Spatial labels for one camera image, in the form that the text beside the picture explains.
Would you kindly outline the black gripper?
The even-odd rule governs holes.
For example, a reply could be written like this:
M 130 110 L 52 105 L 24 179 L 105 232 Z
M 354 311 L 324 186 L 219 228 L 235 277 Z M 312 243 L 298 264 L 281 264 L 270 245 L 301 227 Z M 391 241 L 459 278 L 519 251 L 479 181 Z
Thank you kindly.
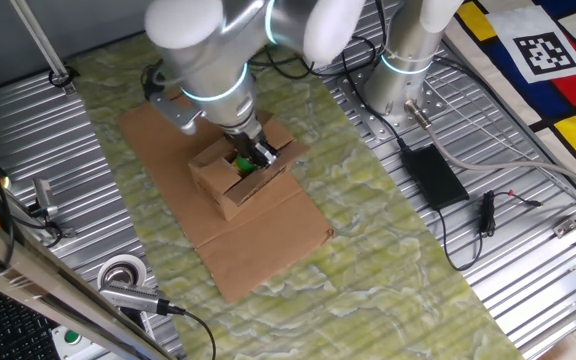
M 266 139 L 259 122 L 248 122 L 243 126 L 226 128 L 225 135 L 238 153 L 256 168 L 272 165 L 279 152 Z

